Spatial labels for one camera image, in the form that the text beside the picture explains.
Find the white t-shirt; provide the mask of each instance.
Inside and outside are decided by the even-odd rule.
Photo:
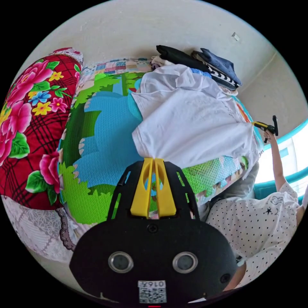
[[[286,182],[262,200],[237,197],[218,201],[206,223],[218,229],[235,254],[246,261],[237,287],[261,275],[281,254],[296,231],[297,193]]]

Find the qr code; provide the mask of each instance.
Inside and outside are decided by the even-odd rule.
[[[139,288],[139,302],[142,304],[166,303],[165,288]]]

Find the hand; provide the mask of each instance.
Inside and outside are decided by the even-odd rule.
[[[270,131],[265,131],[263,133],[263,136],[268,139],[270,144],[272,144],[273,142],[277,142],[276,136],[272,134]]]

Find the yellow bracket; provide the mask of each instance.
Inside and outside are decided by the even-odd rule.
[[[151,198],[151,185],[152,174],[155,170],[156,176],[156,197],[158,216],[174,216],[176,214],[176,207],[172,197],[170,184],[168,181],[166,168],[162,159],[145,158],[141,169],[141,174],[138,180],[135,196],[131,206],[131,214],[149,218],[150,198]],[[160,189],[159,180],[162,181],[163,187]]]
[[[168,181],[166,168],[162,159],[155,159],[155,176],[156,176],[156,197],[158,216],[174,216],[176,214],[176,207],[172,197],[170,184]],[[163,188],[160,190],[159,180],[163,183]]]

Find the camera lens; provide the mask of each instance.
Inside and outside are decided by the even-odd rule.
[[[109,267],[116,273],[128,273],[134,266],[133,259],[125,252],[114,252],[108,259]]]
[[[172,265],[178,273],[191,273],[198,265],[198,258],[191,252],[181,252],[174,257]]]

